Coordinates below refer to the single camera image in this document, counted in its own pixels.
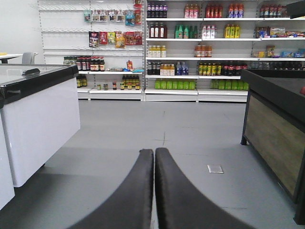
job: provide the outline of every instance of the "chair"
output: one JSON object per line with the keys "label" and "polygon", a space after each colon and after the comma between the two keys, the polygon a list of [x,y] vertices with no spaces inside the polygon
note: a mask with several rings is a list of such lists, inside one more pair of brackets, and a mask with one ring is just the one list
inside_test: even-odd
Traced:
{"label": "chair", "polygon": [[35,64],[35,56],[37,52],[24,52],[22,55],[22,64]]}

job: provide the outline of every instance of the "gray floor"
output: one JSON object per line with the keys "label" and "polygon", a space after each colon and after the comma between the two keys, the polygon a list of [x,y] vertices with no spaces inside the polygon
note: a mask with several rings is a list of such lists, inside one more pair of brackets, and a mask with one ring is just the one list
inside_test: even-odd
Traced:
{"label": "gray floor", "polygon": [[[81,129],[0,211],[0,229],[65,229],[123,181],[142,148],[167,147],[213,202],[258,229],[303,229],[249,146],[245,104],[80,101]],[[224,174],[208,173],[220,164]],[[155,208],[152,216],[155,229]]]}

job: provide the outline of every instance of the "black countertop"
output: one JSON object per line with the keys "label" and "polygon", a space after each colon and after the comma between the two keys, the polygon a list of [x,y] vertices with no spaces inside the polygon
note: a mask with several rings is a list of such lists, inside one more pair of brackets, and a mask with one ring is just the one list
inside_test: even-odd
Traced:
{"label": "black countertop", "polygon": [[76,65],[0,64],[0,108],[77,75]]}
{"label": "black countertop", "polygon": [[304,71],[242,70],[241,79],[261,95],[305,124]]}

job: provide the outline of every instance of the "white shelving unit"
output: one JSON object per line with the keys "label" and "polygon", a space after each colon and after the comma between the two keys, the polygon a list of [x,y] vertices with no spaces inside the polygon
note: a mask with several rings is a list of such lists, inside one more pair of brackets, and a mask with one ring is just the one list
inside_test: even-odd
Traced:
{"label": "white shelving unit", "polygon": [[[131,60],[135,68],[144,68],[143,45],[126,45],[124,49],[115,48],[114,44],[89,47],[89,31],[142,31],[144,35],[144,10],[142,24],[126,26],[125,22],[85,22],[85,10],[128,10],[133,9],[132,0],[38,0],[37,7],[40,17],[40,31],[43,54],[46,64],[62,64],[64,56],[104,56],[105,69],[126,67]],[[142,100],[142,89],[145,87],[143,73],[132,72],[90,72],[80,71],[86,76],[87,87],[78,88],[80,99],[126,99]],[[139,91],[119,90],[123,75],[139,76]],[[112,90],[112,82],[117,82],[118,90]],[[108,91],[95,90],[97,84],[107,83]]]}
{"label": "white shelving unit", "polygon": [[[189,76],[160,76],[160,75],[145,75],[146,90],[144,91],[146,101],[220,101],[220,102],[246,102],[247,91],[231,91],[209,89],[212,79],[232,79],[240,80],[240,76],[201,76],[197,75],[196,68],[199,62],[219,63],[229,61],[240,61],[251,66],[254,62],[304,62],[304,58],[257,58],[251,57],[251,51],[265,51],[267,45],[275,45],[275,54],[278,55],[284,50],[293,51],[298,48],[305,48],[305,38],[255,38],[254,29],[256,26],[274,26],[286,27],[287,30],[303,31],[305,28],[305,18],[289,19],[289,18],[258,18],[259,10],[262,4],[288,4],[297,0],[282,0],[269,2],[262,0],[242,0],[245,13],[244,18],[201,18],[185,19],[183,17],[183,9],[186,4],[201,5],[201,14],[205,13],[207,4],[222,4],[223,16],[226,16],[226,9],[232,1],[188,1],[188,0],[167,0],[168,18],[147,18],[146,19],[146,51],[149,45],[166,45],[166,58],[145,57],[146,62],[161,61],[164,64],[176,64],[177,61],[186,61],[189,66]],[[148,38],[148,27],[152,22],[163,21],[168,27],[167,39]],[[203,25],[216,25],[217,38],[215,39],[175,39],[173,38],[176,24],[192,25],[198,27],[200,33]],[[226,24],[239,24],[241,28],[241,38],[225,39],[223,38],[223,28]],[[193,51],[196,45],[212,45],[212,58],[194,57]],[[156,90],[154,89],[155,79],[189,79],[196,80],[196,91],[183,90]]]}

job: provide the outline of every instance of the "floor drain cover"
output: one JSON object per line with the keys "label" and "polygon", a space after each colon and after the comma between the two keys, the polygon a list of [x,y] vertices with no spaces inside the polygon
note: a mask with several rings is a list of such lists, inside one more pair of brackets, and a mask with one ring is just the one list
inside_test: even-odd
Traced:
{"label": "floor drain cover", "polygon": [[209,169],[209,173],[224,173],[221,165],[207,165]]}

